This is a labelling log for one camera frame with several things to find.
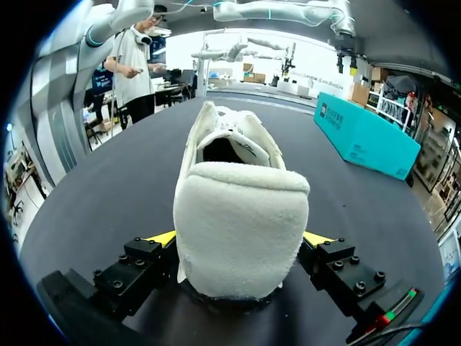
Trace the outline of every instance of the teal box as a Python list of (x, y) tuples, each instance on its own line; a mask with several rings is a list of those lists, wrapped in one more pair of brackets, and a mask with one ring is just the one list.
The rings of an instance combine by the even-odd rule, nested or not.
[(421, 148), (379, 115), (323, 92), (314, 121), (343, 160), (399, 180), (406, 178)]

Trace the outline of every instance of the fuzzy heel padding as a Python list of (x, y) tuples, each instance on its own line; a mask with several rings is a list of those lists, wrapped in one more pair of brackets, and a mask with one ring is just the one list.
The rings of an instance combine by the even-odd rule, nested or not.
[(281, 169), (203, 162), (174, 203), (185, 277), (213, 298), (260, 299), (285, 279), (308, 221), (309, 184)]

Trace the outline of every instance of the white sneaker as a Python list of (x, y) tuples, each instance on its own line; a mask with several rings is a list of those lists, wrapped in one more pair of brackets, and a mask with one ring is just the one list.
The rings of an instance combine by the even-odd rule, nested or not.
[(260, 299), (281, 287), (303, 240), (309, 191), (254, 113), (204, 103), (174, 198), (178, 282), (213, 298)]
[(282, 152), (260, 119), (206, 101), (189, 132), (175, 196), (189, 170), (204, 161), (224, 161), (285, 169)]

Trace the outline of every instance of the black round table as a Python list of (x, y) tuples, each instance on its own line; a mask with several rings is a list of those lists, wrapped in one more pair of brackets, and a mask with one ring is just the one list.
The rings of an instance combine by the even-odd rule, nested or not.
[[(31, 284), (73, 268), (90, 282), (111, 265), (123, 244), (174, 229), (176, 179), (189, 129), (204, 99), (192, 99), (123, 131), (65, 176), (44, 202), (22, 247)], [(283, 152), (288, 169), (307, 177), (308, 230), (344, 237), (368, 265), (404, 278), (426, 296), (410, 320), (420, 320), (442, 291), (436, 238), (405, 182), (341, 159), (313, 117), (279, 105), (215, 99), (251, 110)], [(325, 291), (317, 292), (295, 264), (283, 289), (262, 311), (216, 316), (173, 283), (153, 293), (124, 323), (168, 345), (344, 345), (355, 321)]]

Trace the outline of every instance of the black pants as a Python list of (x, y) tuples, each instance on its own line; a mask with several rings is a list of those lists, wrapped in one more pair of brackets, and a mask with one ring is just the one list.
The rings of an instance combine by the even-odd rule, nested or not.
[(128, 113), (131, 116), (133, 124), (141, 121), (145, 117), (148, 117), (155, 112), (155, 104), (153, 98), (154, 95), (146, 95), (129, 101), (126, 104), (126, 108), (128, 109)]

